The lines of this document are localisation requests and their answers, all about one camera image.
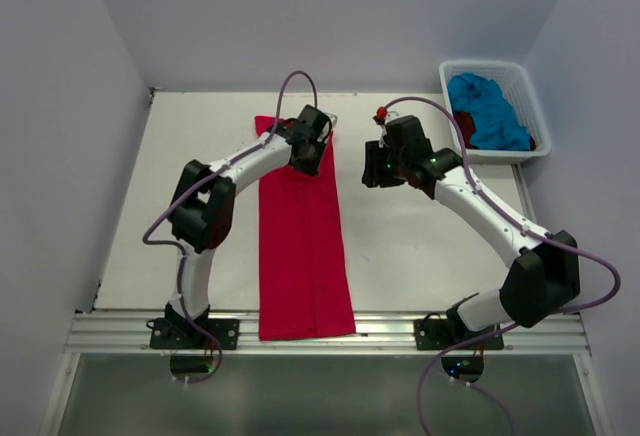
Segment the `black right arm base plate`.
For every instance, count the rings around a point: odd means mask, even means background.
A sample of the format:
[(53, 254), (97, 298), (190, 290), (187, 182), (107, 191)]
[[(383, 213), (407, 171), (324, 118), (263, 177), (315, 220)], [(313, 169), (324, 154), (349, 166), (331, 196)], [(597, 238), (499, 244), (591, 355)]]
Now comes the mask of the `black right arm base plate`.
[(499, 325), (495, 325), (478, 332), (470, 331), (463, 323), (449, 319), (443, 313), (429, 313), (413, 321), (413, 335), (416, 349), (419, 351), (444, 350), (462, 341), (487, 335), (499, 328)]

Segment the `pink red t shirt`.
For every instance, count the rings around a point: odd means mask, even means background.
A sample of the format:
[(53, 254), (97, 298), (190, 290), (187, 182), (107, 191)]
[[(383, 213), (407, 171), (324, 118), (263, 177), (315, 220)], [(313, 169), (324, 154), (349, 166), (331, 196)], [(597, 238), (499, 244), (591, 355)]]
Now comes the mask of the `pink red t shirt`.
[(333, 145), (317, 176), (275, 170), (258, 197), (259, 339), (353, 334)]

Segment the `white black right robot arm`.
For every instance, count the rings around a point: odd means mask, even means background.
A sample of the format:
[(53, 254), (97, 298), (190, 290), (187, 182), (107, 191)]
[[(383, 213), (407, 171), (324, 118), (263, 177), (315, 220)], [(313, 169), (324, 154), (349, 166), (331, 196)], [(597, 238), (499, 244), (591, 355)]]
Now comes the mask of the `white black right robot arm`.
[[(531, 328), (580, 293), (576, 240), (566, 231), (544, 232), (498, 198), (481, 198), (481, 182), (453, 150), (434, 150), (419, 119), (379, 110), (379, 140), (365, 144), (362, 182), (369, 188), (409, 184), (461, 217), (498, 254), (508, 269), (498, 289), (475, 293), (450, 307), (445, 318), (425, 317), (430, 338), (468, 348), (481, 333), (513, 321)], [(533, 232), (543, 232), (537, 240)]]

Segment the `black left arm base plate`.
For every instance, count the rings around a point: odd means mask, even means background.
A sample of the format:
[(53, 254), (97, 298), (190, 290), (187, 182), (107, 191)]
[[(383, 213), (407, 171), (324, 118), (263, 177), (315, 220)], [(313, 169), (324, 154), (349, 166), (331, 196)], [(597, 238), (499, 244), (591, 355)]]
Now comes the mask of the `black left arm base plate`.
[[(197, 320), (203, 331), (213, 336), (223, 350), (237, 348), (240, 321), (230, 318)], [(166, 318), (156, 318), (146, 322), (151, 331), (149, 347), (157, 350), (196, 350), (211, 348), (211, 340), (201, 331), (186, 324), (186, 328), (172, 325)]]

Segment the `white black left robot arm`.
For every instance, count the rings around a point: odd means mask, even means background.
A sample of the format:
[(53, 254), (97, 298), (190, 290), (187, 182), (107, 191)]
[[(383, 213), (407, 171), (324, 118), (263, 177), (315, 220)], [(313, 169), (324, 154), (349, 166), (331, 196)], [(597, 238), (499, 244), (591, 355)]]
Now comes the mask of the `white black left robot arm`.
[(310, 105), (300, 115), (273, 123), (247, 148), (204, 164), (185, 165), (168, 215), (174, 241), (181, 245), (173, 295), (155, 337), (176, 349), (213, 347), (207, 295), (216, 249), (228, 236), (236, 197), (275, 170), (319, 173), (337, 118)]

